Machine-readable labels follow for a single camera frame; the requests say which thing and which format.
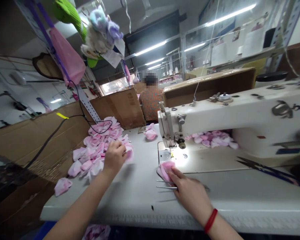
work table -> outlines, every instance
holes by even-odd
[[[123,132],[134,147],[134,162],[125,164],[103,196],[92,222],[109,225],[202,230],[170,190],[159,189],[158,136],[149,141],[138,129]],[[300,235],[300,187],[260,171],[235,170],[187,174],[206,184],[211,202],[238,232]],[[88,186],[71,179],[71,188],[45,204],[41,220],[58,221]]]

person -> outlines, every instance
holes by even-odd
[[[72,204],[66,214],[47,233],[44,240],[79,240],[92,219],[105,191],[121,169],[127,158],[126,148],[121,142],[109,144],[104,168],[91,182],[82,195]],[[184,208],[204,227],[211,216],[213,206],[201,182],[186,177],[177,168],[169,176],[178,187],[175,196]],[[242,240],[240,235],[217,214],[208,231],[212,240]]]
[[[147,122],[158,122],[158,110],[160,110],[159,102],[163,101],[163,89],[158,88],[158,79],[152,74],[144,78],[146,88],[140,93],[139,103],[143,105],[144,117]]]

red string bracelet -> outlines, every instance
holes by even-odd
[[[207,221],[206,226],[204,227],[204,232],[205,232],[206,234],[208,234],[210,228],[212,227],[213,222],[214,222],[214,219],[215,219],[216,216],[217,216],[217,213],[218,213],[218,210],[217,210],[217,209],[214,209],[214,210],[212,211],[211,216],[210,216],[209,220]]]

pile of pink fabric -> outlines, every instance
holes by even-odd
[[[71,177],[85,176],[91,182],[102,170],[105,153],[110,142],[119,140],[125,145],[127,151],[127,162],[133,160],[133,148],[129,143],[128,135],[122,136],[123,128],[114,117],[106,117],[103,122],[92,125],[88,131],[89,136],[83,140],[86,147],[73,151],[73,164],[68,170]],[[56,187],[56,196],[66,192],[72,185],[67,178],[61,178]]]
[[[144,135],[146,135],[146,138],[148,140],[153,140],[158,136],[158,134],[153,129],[154,123],[151,123],[149,126],[146,126],[146,130],[143,132]]]
[[[233,142],[233,138],[231,138],[229,133],[226,132],[212,131],[195,133],[185,139],[189,140],[191,138],[193,138],[195,143],[201,143],[203,146],[210,148],[219,146],[229,146],[233,149],[239,148],[239,145],[236,142]]]
[[[172,182],[170,179],[168,172],[172,172],[171,168],[175,167],[176,164],[173,161],[166,161],[161,164],[159,164],[159,167],[157,169],[157,173],[159,176],[166,182]]]
[[[107,240],[110,234],[110,226],[90,224],[82,240]]]

fluorescent light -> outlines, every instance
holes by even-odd
[[[159,66],[161,66],[161,64],[158,64],[158,65],[155,65],[155,66],[153,66],[151,68],[148,68],[148,70],[154,69],[154,68],[159,67]]]
[[[196,45],[196,46],[194,46],[194,47],[188,48],[188,49],[186,49],[186,50],[184,50],[184,51],[186,52],[186,51],[189,51],[189,50],[195,49],[195,48],[197,48],[197,47],[201,47],[201,46],[203,46],[203,45],[205,45],[205,44],[206,44],[206,43],[201,43],[201,44],[199,44],[199,45]]]
[[[153,64],[153,63],[155,63],[155,62],[160,62],[160,61],[162,61],[163,59],[164,59],[164,58],[160,58],[160,59],[158,59],[158,60],[155,60],[155,61],[146,63],[146,65],[148,66],[148,65],[151,65],[151,64]]]
[[[237,16],[237,15],[239,15],[239,14],[241,14],[241,13],[246,12],[246,11],[249,11],[249,10],[251,10],[252,8],[254,8],[256,5],[257,5],[257,4],[253,4],[253,5],[249,6],[249,7],[243,8],[243,9],[241,9],[241,10],[239,10],[239,11],[230,13],[229,15],[226,15],[226,16],[224,16],[224,17],[222,17],[222,18],[219,18],[219,19],[217,19],[217,20],[215,20],[215,21],[208,22],[208,23],[207,23],[207,27],[212,26],[212,25],[214,25],[214,24],[217,24],[217,23],[219,23],[219,22],[222,22],[222,21],[224,21],[224,20],[226,20],[226,19],[232,18],[232,17],[234,17],[234,16]]]
[[[50,103],[56,103],[56,102],[59,102],[59,101],[61,101],[61,98],[58,98],[58,99],[56,99],[56,100],[53,100],[53,101],[50,102]]]
[[[135,56],[139,56],[139,55],[141,55],[141,54],[144,54],[144,53],[146,53],[146,52],[149,52],[149,51],[151,51],[151,50],[153,50],[153,49],[155,49],[155,48],[158,48],[158,47],[160,47],[160,46],[162,46],[162,45],[165,45],[166,43],[167,43],[167,41],[158,43],[158,44],[156,44],[156,45],[154,45],[154,46],[152,46],[152,47],[149,47],[149,48],[147,48],[147,49],[145,49],[145,50],[143,50],[143,51],[141,51],[141,52],[137,52],[137,53],[135,54]]]

